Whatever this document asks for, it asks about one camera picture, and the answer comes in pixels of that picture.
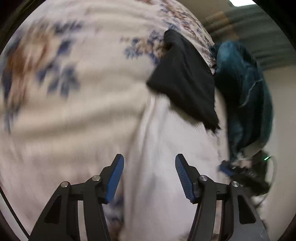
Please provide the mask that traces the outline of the teal plush blanket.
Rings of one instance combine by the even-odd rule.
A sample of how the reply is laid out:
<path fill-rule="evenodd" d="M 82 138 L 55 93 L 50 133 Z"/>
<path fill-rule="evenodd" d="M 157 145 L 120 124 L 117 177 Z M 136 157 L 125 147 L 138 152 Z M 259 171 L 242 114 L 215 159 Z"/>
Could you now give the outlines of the teal plush blanket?
<path fill-rule="evenodd" d="M 273 126 L 273 102 L 256 59 L 240 43 L 226 41 L 210 48 L 216 60 L 215 85 L 227 109 L 230 160 L 255 144 L 262 149 Z"/>

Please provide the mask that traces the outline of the black garment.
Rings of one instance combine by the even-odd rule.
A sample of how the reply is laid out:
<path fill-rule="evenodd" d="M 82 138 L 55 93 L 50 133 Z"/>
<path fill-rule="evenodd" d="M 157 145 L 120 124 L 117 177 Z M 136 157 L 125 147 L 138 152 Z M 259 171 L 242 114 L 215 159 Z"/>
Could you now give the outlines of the black garment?
<path fill-rule="evenodd" d="M 215 83 L 209 66 L 193 44 L 177 31 L 165 31 L 164 42 L 166 53 L 147 86 L 165 94 L 183 112 L 202 122 L 205 128 L 218 130 Z"/>

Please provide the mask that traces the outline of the floral bed blanket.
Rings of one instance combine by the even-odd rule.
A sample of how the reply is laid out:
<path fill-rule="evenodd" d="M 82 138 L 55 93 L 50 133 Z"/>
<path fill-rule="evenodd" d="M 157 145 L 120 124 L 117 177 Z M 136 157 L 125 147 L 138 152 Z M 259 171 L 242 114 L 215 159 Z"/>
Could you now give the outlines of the floral bed blanket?
<path fill-rule="evenodd" d="M 27 232 L 56 190 L 127 156 L 147 87 L 176 30 L 214 64 L 213 41 L 178 1 L 46 1 L 1 54 L 1 188 Z M 124 225 L 123 176 L 104 207 L 113 240 Z"/>

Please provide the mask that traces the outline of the white garment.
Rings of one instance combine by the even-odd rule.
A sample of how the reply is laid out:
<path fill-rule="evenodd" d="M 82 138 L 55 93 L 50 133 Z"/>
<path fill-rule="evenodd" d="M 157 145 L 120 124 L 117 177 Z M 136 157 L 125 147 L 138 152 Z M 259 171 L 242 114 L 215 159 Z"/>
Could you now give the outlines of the white garment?
<path fill-rule="evenodd" d="M 185 240 L 196 206 L 185 197 L 175 157 L 213 181 L 228 183 L 219 172 L 229 158 L 226 109 L 215 95 L 220 129 L 212 132 L 177 109 L 164 95 L 151 94 L 123 173 L 124 225 L 121 240 Z"/>

